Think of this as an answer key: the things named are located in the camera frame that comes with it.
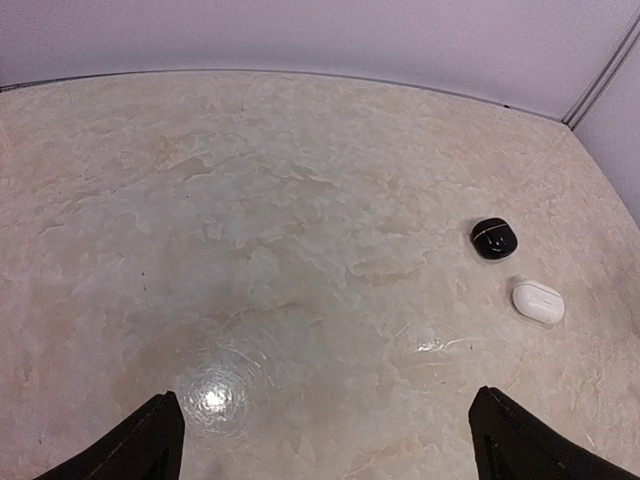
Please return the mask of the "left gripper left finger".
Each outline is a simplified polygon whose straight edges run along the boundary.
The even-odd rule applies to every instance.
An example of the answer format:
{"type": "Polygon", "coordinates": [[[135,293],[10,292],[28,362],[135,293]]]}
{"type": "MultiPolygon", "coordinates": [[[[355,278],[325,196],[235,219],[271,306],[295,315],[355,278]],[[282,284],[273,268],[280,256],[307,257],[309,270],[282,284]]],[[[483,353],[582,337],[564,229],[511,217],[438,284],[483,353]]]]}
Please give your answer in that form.
{"type": "Polygon", "coordinates": [[[157,394],[90,447],[42,479],[177,479],[184,417],[176,394],[157,394]]]}

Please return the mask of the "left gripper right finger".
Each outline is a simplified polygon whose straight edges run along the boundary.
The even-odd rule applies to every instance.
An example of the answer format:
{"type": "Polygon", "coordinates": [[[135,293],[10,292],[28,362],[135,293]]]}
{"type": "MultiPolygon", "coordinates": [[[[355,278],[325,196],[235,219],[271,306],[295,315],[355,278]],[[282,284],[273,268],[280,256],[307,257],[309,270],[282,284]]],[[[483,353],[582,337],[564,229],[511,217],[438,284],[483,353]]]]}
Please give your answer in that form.
{"type": "Polygon", "coordinates": [[[559,435],[495,387],[479,389],[468,419],[480,479],[636,477],[559,435]]]}

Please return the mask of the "white earbud charging case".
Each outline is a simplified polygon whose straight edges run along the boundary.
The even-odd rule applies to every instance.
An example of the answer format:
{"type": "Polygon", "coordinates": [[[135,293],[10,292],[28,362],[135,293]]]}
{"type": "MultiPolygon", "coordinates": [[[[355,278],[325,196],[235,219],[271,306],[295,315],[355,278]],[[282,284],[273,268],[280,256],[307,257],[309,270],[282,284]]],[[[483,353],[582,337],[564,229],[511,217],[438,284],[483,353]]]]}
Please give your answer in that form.
{"type": "Polygon", "coordinates": [[[553,326],[565,315],[563,296],[555,289],[533,280],[516,284],[511,298],[520,314],[544,325],[553,326]]]}

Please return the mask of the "black earbud charging case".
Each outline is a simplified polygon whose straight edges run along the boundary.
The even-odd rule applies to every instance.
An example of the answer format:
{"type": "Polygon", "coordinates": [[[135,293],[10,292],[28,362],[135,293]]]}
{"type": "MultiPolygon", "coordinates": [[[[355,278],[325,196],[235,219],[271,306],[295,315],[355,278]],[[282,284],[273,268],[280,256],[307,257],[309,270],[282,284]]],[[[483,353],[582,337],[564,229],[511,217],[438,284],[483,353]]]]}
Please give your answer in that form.
{"type": "Polygon", "coordinates": [[[470,240],[476,252],[485,260],[501,260],[518,247],[518,239],[511,226],[498,217],[478,222],[471,230],[470,240]]]}

